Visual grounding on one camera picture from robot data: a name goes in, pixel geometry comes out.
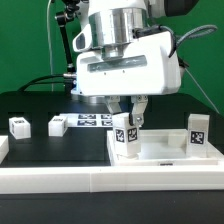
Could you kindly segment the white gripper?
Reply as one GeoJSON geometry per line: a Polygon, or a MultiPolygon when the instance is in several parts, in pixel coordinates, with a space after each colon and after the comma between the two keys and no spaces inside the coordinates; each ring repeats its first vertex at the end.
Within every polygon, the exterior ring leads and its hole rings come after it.
{"type": "Polygon", "coordinates": [[[135,39],[124,47],[121,58],[108,60],[102,59],[100,50],[91,50],[90,34],[90,25],[86,25],[72,42],[74,51],[79,52],[77,89],[86,96],[106,96],[111,115],[122,112],[119,96],[136,95],[131,97],[133,108],[129,123],[141,127],[148,104],[147,95],[175,93],[181,85],[171,33],[163,31],[135,39]]]}

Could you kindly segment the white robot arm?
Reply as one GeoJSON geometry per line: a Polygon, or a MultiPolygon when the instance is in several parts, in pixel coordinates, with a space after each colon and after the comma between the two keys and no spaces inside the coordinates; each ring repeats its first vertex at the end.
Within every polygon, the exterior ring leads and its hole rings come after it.
{"type": "Polygon", "coordinates": [[[173,33],[147,19],[185,15],[198,1],[81,0],[82,31],[73,40],[79,54],[76,92],[103,96],[112,114],[121,111],[120,98],[129,96],[129,122],[142,125],[148,97],[177,92],[182,78],[173,33]]]}

